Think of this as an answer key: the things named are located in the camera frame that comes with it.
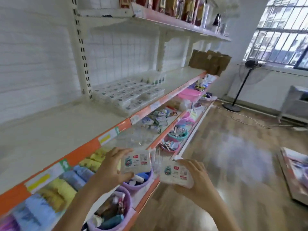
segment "cartoon character logo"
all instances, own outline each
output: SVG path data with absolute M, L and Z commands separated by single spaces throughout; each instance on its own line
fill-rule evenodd
M 167 176 L 171 175 L 171 167 L 170 167 L 170 165 L 165 168 L 165 174 Z
M 129 157 L 127 157 L 127 158 L 125 159 L 125 166 L 129 167 L 129 166 L 131 166 L 131 165 L 132 165 L 132 159 L 131 159 L 131 157 L 129 156 Z

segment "hand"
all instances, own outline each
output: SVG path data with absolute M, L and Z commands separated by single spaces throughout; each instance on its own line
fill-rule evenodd
M 133 149 L 131 148 L 114 147 L 111 151 L 106 153 L 106 157 L 101 166 L 87 183 L 92 189 L 95 188 L 97 198 L 109 192 L 117 185 L 129 181 L 134 176 L 132 172 L 121 174 L 121 172 L 117 170 L 121 158 L 132 151 Z
M 179 159 L 177 162 L 189 170 L 194 180 L 194 186 L 188 189 L 183 186 L 174 185 L 173 188 L 176 192 L 189 198 L 207 211 L 214 209 L 217 204 L 223 202 L 206 173 L 203 163 L 194 159 Z

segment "cardboard box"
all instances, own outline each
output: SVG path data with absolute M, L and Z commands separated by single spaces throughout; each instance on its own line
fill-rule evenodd
M 221 54 L 220 52 L 194 50 L 188 66 L 196 69 L 204 69 L 209 74 L 220 76 L 227 68 L 230 60 L 231 57 L 229 55 Z

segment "wooden floor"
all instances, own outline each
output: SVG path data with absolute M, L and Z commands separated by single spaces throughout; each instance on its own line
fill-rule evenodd
M 263 114 L 249 110 L 241 114 L 260 124 L 276 124 Z M 183 158 L 204 163 L 243 231 L 307 231 L 308 208 L 291 201 L 276 153 L 287 147 L 308 155 L 308 133 L 249 126 L 230 116 L 254 124 L 251 119 L 212 108 Z M 145 230 L 204 231 L 217 227 L 208 213 L 160 183 L 131 229 Z

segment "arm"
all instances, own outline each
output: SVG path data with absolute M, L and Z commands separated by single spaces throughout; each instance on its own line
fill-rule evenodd
M 103 194 L 134 176 L 133 173 L 121 174 L 117 171 L 120 159 L 132 151 L 132 149 L 115 147 L 108 152 L 96 174 L 77 192 L 75 198 L 52 231 L 81 230 L 93 203 Z
M 204 165 L 196 160 L 180 159 L 177 162 L 189 170 L 194 179 L 194 186 L 188 189 L 175 185 L 174 189 L 206 210 L 215 221 L 219 231 L 241 231 L 235 218 L 211 183 Z

